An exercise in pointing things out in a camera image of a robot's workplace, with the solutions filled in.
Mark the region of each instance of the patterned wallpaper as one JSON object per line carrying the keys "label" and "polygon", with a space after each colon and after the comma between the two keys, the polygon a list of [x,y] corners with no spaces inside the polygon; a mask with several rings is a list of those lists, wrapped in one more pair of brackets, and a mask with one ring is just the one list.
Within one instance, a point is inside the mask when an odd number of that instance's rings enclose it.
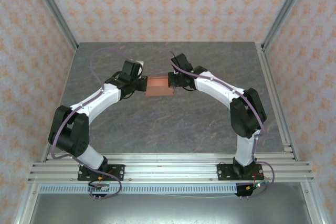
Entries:
{"label": "patterned wallpaper", "polygon": [[336,220],[336,0],[297,0],[268,53],[301,159]]}
{"label": "patterned wallpaper", "polygon": [[0,222],[13,223],[72,50],[43,0],[0,0],[0,13]]}
{"label": "patterned wallpaper", "polygon": [[56,0],[77,42],[263,42],[285,0]]}

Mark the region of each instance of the gray stone surface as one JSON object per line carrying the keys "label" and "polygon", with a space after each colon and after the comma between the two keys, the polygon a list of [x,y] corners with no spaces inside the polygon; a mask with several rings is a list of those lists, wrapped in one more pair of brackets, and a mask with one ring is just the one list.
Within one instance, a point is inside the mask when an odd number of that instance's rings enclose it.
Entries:
{"label": "gray stone surface", "polygon": [[[75,104],[99,89],[90,72],[90,56],[113,47],[129,58],[143,60],[144,75],[172,71],[167,52],[185,53],[190,63],[243,89],[256,89],[268,119],[268,134],[258,152],[281,152],[281,142],[263,72],[252,42],[107,42],[81,43],[75,55],[62,103]],[[105,80],[121,70],[124,59],[112,52],[98,53],[94,69]],[[229,110],[205,93],[175,89],[171,97],[146,97],[136,92],[106,109],[90,125],[90,143],[101,153],[192,153],[236,151],[236,134]]]}

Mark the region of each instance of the metal bracket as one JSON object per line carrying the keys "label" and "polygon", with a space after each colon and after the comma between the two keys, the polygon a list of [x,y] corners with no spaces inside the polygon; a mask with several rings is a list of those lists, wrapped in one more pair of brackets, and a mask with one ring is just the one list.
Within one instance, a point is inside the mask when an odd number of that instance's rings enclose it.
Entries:
{"label": "metal bracket", "polygon": [[254,164],[247,174],[238,175],[234,170],[233,164],[218,164],[217,176],[218,180],[263,180],[263,168],[260,164]]}
{"label": "metal bracket", "polygon": [[[124,165],[108,165],[107,171],[111,175],[117,177],[120,181],[124,180],[124,172],[125,172],[125,166]],[[99,173],[95,173],[84,166],[79,165],[79,172],[78,172],[78,181],[96,181],[100,180],[99,177],[102,175]],[[114,181],[114,178],[111,178],[109,176],[104,178],[104,181]]]}

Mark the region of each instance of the gray metal panel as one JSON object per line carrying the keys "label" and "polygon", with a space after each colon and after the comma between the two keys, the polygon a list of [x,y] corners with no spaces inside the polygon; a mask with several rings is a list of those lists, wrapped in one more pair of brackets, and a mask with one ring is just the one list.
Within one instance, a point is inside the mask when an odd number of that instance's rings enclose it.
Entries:
{"label": "gray metal panel", "polygon": [[65,19],[63,18],[62,13],[58,9],[55,0],[45,0],[45,3],[49,7],[51,13],[53,14],[54,18],[56,19],[58,25],[60,26],[61,30],[63,31],[65,37],[67,38],[70,46],[75,50],[78,47],[78,44],[69,28],[67,25]]}
{"label": "gray metal panel", "polygon": [[270,45],[272,41],[274,40],[277,32],[280,30],[280,27],[282,23],[284,22],[287,14],[291,10],[292,6],[294,5],[295,0],[286,0],[277,16],[275,19],[270,31],[268,32],[265,42],[263,44],[263,50],[266,51],[267,48],[270,48]]}
{"label": "gray metal panel", "polygon": [[[196,67],[241,88],[255,88],[263,102],[268,134],[257,152],[283,152],[275,114],[252,42],[111,42],[81,43],[71,68],[62,103],[75,104],[99,88],[89,68],[91,54],[114,47],[134,60],[144,60],[144,74],[163,76],[172,71],[167,52],[184,52]],[[120,70],[124,58],[97,54],[94,68],[103,79]],[[237,135],[229,110],[202,92],[175,89],[172,97],[145,97],[136,92],[101,113],[90,125],[90,143],[101,153],[213,153],[236,151]]]}
{"label": "gray metal panel", "polygon": [[118,195],[93,201],[89,195],[39,195],[31,224],[311,223],[299,183],[275,184],[268,193],[249,200],[189,196]]}

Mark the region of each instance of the wooden block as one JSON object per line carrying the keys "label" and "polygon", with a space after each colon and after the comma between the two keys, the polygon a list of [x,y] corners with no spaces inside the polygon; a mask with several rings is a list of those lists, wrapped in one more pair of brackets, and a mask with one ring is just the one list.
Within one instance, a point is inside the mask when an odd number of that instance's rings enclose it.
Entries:
{"label": "wooden block", "polygon": [[145,92],[147,97],[160,97],[173,94],[174,89],[168,87],[168,76],[148,77],[147,90]]}

